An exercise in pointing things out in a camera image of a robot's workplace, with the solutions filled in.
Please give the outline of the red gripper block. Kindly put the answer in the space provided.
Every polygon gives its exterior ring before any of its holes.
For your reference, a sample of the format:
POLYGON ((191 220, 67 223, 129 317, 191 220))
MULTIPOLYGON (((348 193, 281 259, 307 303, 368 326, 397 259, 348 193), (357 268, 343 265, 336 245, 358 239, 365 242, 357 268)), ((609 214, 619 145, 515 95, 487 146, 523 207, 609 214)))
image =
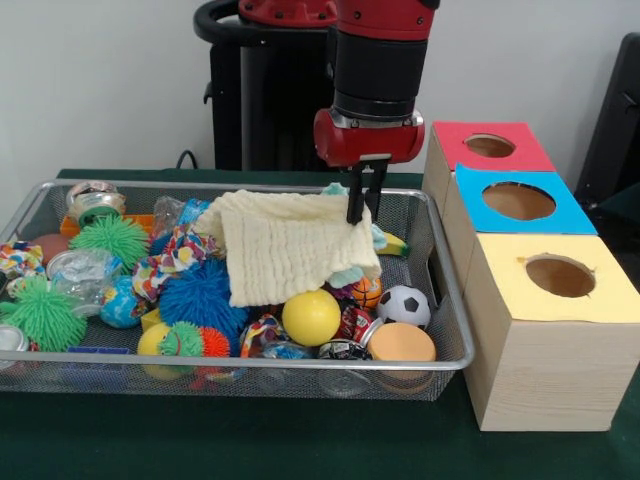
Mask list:
MULTIPOLYGON (((362 190, 364 166, 361 162, 384 160, 390 164, 412 161, 425 139, 424 119, 419 111, 399 121, 374 121, 346 117, 334 108, 319 110, 314 118, 314 143, 318 156, 330 167, 350 168, 347 221, 362 220, 365 195, 362 190)), ((379 212, 387 162, 371 162, 367 206, 379 212)))

